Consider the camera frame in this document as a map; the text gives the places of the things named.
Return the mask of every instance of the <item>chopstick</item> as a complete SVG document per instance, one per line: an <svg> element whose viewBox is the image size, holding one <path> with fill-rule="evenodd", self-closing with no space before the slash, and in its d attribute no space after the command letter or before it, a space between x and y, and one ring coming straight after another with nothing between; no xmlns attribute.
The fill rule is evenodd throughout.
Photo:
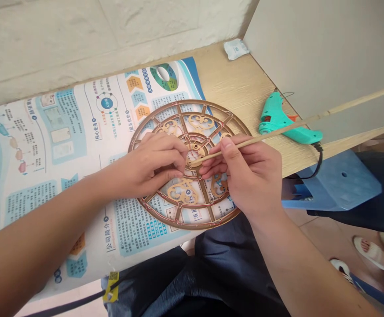
<svg viewBox="0 0 384 317"><path fill-rule="evenodd" d="M372 93L370 95L366 95L366 96L360 97L360 98L355 99L353 101L349 101L349 102L343 103L343 104L341 104L341 105L339 105L337 107L334 107L334 108L332 108L330 110L327 110L327 111L325 111L325 112L323 112L321 114L316 114L314 116L311 116L311 117L307 118L306 120L295 122L292 125L288 125L288 126L286 126L284 128L275 130L275 131L273 131L271 133L263 134L263 135L255 137L253 139L250 139L250 140L247 140L245 142L239 143L239 144L237 144L237 147L241 148L241 147L244 147L246 145L250 145L250 144L253 144L253 143L256 143L256 142L260 142L262 140L265 140L265 139L268 139L268 138L280 135L280 134L282 134L284 132L293 130L293 129L297 128L297 127L306 125L308 123L314 122L314 121L319 120L319 119L324 118L324 117L328 117L329 115L332 115L332 114L335 114L337 112L340 112L340 111L352 108L352 107L357 106L357 105L359 105L361 103L365 103L367 101L379 98L381 96L384 96L384 89L379 90L377 92L374 92L374 93ZM201 163L203 161L206 161L207 159L214 158L214 157L216 157L218 155L221 155L221 152L217 152L217 153L214 153L214 154L210 154L210 155L204 156L203 158L197 159L196 161L189 161L188 164L191 167L197 167L197 166L201 165Z"/></svg>

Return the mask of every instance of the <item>wooden desk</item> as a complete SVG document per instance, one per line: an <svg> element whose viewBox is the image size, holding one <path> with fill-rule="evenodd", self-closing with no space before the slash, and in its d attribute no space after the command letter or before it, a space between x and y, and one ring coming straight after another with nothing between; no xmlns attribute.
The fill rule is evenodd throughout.
<svg viewBox="0 0 384 317"><path fill-rule="evenodd" d="M250 54L235 61L229 61L224 52L223 44L217 43L126 70L119 70L113 74L189 56L193 56L195 59L206 99L231 110L247 125L253 135L258 135L263 103L269 94L273 92L275 85ZM283 110L287 114L296 115L296 112L287 102L284 102ZM383 133L384 127L329 144L323 144L324 158L334 156ZM283 156L283 177L311 166L318 161L318 153L312 146L298 144L285 136L268 139L267 143L280 151Z"/></svg>

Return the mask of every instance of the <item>blue stool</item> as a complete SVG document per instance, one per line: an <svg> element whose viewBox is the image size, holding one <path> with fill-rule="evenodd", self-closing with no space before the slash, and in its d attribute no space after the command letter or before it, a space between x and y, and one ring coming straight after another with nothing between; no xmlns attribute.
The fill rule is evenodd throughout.
<svg viewBox="0 0 384 317"><path fill-rule="evenodd" d="M297 174L308 177L316 164ZM317 176L296 185L297 197L283 200L285 208L346 211L379 195L381 184L352 150L335 155L322 163Z"/></svg>

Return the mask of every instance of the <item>paper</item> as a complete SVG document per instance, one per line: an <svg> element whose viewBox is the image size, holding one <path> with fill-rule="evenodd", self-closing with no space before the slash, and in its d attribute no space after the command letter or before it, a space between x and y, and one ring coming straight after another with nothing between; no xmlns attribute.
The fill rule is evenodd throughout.
<svg viewBox="0 0 384 317"><path fill-rule="evenodd" d="M1 105L0 229L125 155L147 115L182 99L204 99L192 58ZM131 267L200 233L160 223L136 199L114 201L34 299Z"/></svg>

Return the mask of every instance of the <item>hot glue gun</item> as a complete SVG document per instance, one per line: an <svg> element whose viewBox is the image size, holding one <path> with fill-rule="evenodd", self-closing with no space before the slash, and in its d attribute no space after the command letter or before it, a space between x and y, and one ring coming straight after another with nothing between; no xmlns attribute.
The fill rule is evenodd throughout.
<svg viewBox="0 0 384 317"><path fill-rule="evenodd" d="M270 133L294 123L294 121L283 112L282 104L282 96L276 89L265 101L261 116L262 122L259 124L260 134ZM300 144L313 144L322 140L321 131L312 131L302 126L284 132L283 134Z"/></svg>

